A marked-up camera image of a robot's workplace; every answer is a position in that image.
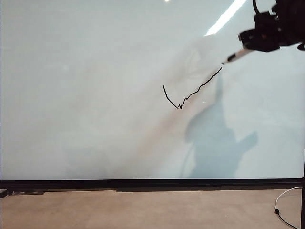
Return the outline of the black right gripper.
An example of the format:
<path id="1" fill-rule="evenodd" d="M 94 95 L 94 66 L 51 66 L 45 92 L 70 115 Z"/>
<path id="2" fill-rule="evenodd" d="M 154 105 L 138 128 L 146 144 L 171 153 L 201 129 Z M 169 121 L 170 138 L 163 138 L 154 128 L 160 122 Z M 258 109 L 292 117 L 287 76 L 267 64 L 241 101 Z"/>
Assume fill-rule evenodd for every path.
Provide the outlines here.
<path id="1" fill-rule="evenodd" d="M 283 11 L 278 11 L 276 14 L 269 12 L 256 14 L 255 27 L 238 35 L 243 47 L 249 50 L 271 52 L 284 46 L 283 19 Z"/>

